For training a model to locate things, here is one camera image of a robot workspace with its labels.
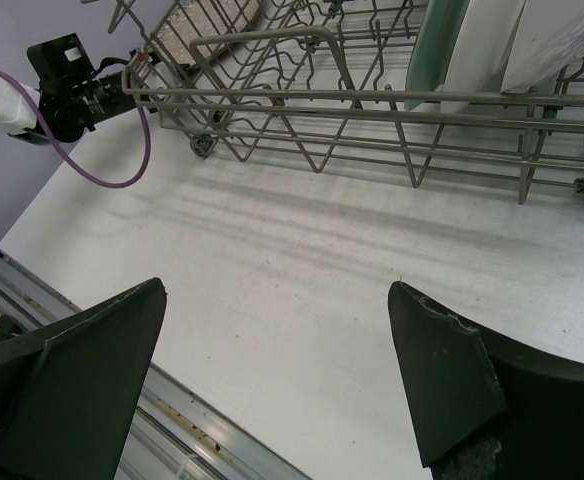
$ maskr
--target dish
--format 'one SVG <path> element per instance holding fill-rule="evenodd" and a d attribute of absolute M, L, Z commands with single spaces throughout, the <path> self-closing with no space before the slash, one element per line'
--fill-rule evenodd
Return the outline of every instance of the dish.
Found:
<path fill-rule="evenodd" d="M 476 93 L 503 74 L 525 0 L 470 0 L 442 91 Z M 442 102 L 441 112 L 458 113 L 468 102 Z"/>
<path fill-rule="evenodd" d="M 501 90 L 524 93 L 584 56 L 584 0 L 527 0 Z"/>
<path fill-rule="evenodd" d="M 434 91 L 445 81 L 463 17 L 470 0 L 431 0 L 410 57 L 406 91 Z M 407 100 L 413 110 L 420 100 Z"/>

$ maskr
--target white plate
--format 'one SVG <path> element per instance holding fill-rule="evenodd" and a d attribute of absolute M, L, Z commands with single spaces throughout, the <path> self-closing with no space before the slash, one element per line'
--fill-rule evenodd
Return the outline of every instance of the white plate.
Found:
<path fill-rule="evenodd" d="M 584 55 L 584 0 L 527 0 L 503 92 L 524 93 Z"/>
<path fill-rule="evenodd" d="M 443 91 L 486 91 L 503 73 L 524 0 L 470 0 L 454 47 Z M 458 113 L 467 102 L 443 102 L 443 113 Z"/>

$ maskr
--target wire rack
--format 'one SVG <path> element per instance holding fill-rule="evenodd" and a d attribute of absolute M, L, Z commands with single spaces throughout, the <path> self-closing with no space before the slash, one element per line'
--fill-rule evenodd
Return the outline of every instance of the wire rack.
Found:
<path fill-rule="evenodd" d="M 145 41 L 124 91 L 200 157 L 221 144 L 241 162 L 300 156 L 316 173 L 329 163 L 402 167 L 414 188 L 428 174 L 489 177 L 516 182 L 521 204 L 533 184 L 584 195 L 584 58 L 528 94 L 408 92 L 426 4 L 383 1 L 177 0 L 147 33 L 130 1 L 117 0 L 113 25 L 129 15 Z M 215 19 L 195 18 L 194 3 Z M 245 18 L 255 3 L 257 21 Z M 202 21 L 213 35 L 198 34 Z M 424 103 L 406 111 L 407 100 Z M 445 101 L 470 106 L 443 114 Z"/>

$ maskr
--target rack wheel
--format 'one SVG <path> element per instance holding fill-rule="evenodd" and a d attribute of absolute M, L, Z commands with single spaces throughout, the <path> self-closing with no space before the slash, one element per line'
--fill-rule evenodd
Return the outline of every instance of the rack wheel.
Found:
<path fill-rule="evenodd" d="M 207 133 L 194 135 L 190 140 L 190 148 L 201 158 L 208 158 L 212 153 L 212 147 L 214 147 L 214 141 Z"/>

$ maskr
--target gray wire basket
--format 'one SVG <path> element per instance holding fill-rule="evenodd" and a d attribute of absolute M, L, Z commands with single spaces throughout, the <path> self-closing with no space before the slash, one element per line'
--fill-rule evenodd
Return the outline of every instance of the gray wire basket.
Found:
<path fill-rule="evenodd" d="M 316 173 L 330 161 L 391 165 L 414 188 L 429 172 L 489 177 L 516 182 L 521 204 L 532 184 L 584 195 L 584 58 L 529 94 L 408 92 L 426 5 L 381 2 L 178 0 L 146 33 L 117 0 L 113 24 L 129 15 L 145 41 L 124 91 L 200 157 L 221 144 L 241 162 L 300 156 Z M 425 103 L 405 111 L 407 100 Z M 471 105 L 444 114 L 445 101 Z"/>

